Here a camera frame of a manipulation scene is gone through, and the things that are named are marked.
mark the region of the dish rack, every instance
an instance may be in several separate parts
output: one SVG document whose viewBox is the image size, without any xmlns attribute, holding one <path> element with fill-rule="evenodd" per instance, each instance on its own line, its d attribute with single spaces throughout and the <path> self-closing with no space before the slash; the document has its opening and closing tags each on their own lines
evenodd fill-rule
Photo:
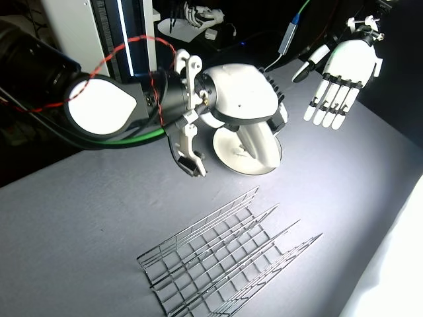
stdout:
<svg viewBox="0 0 423 317">
<path fill-rule="evenodd" d="M 287 252 L 254 216 L 258 187 L 234 199 L 137 258 L 166 316 L 232 316 L 321 234 Z"/>
</svg>

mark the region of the white plate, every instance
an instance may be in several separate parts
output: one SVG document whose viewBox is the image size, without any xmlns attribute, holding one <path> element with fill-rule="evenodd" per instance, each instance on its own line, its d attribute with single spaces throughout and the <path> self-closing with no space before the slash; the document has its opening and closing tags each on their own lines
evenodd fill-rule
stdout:
<svg viewBox="0 0 423 317">
<path fill-rule="evenodd" d="M 282 159 L 282 147 L 279 140 L 275 137 L 278 144 L 280 158 Z M 275 168 L 267 167 L 252 158 L 246 151 L 242 151 L 241 141 L 235 132 L 228 129 L 217 129 L 213 137 L 213 147 L 217 157 L 224 165 L 235 172 L 245 175 L 263 175 L 273 171 Z"/>
</svg>

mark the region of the gray table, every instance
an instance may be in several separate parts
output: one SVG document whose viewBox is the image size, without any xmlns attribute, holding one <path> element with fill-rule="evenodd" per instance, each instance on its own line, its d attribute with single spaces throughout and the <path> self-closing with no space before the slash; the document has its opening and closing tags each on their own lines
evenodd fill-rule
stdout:
<svg viewBox="0 0 423 317">
<path fill-rule="evenodd" d="M 272 75 L 287 87 L 299 65 Z M 2 188 L 0 316 L 161 316 L 136 257 L 256 185 L 253 211 L 282 203 L 264 223 L 270 232 L 301 219 L 287 244 L 324 235 L 239 316 L 337 316 L 423 172 L 423 153 L 358 103 L 340 131 L 304 122 L 319 80 L 289 89 L 284 157 L 268 175 L 226 169 L 205 128 L 204 179 L 181 172 L 163 140 L 82 152 Z"/>
</svg>

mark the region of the white robotic hand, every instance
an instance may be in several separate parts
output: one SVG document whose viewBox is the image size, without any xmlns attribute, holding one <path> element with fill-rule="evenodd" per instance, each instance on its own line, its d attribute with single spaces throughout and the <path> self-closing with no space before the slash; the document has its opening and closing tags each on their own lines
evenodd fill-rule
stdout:
<svg viewBox="0 0 423 317">
<path fill-rule="evenodd" d="M 185 19 L 195 28 L 205 30 L 213 25 L 223 22 L 225 16 L 220 9 L 211 10 L 207 7 L 190 7 L 188 2 L 184 4 Z"/>
<path fill-rule="evenodd" d="M 371 76 L 379 76 L 382 64 L 382 59 L 376 56 L 373 47 L 374 42 L 383 39 L 376 20 L 372 16 L 365 21 L 351 18 L 347 25 L 358 37 L 342 42 L 334 49 L 323 71 L 323 80 L 304 115 L 306 121 L 315 115 L 315 125 L 331 126 L 335 130 L 344 122 L 360 89 L 365 87 Z M 329 51 L 326 45 L 317 49 L 293 76 L 292 81 L 297 83 L 304 79 Z"/>
</svg>

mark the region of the metal frame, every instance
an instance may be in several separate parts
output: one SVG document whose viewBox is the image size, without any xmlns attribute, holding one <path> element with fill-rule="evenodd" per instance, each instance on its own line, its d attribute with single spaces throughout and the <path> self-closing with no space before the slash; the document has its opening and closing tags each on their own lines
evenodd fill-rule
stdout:
<svg viewBox="0 0 423 317">
<path fill-rule="evenodd" d="M 232 316 L 320 235 L 281 252 L 254 216 L 258 187 L 138 257 L 165 315 Z"/>
</svg>

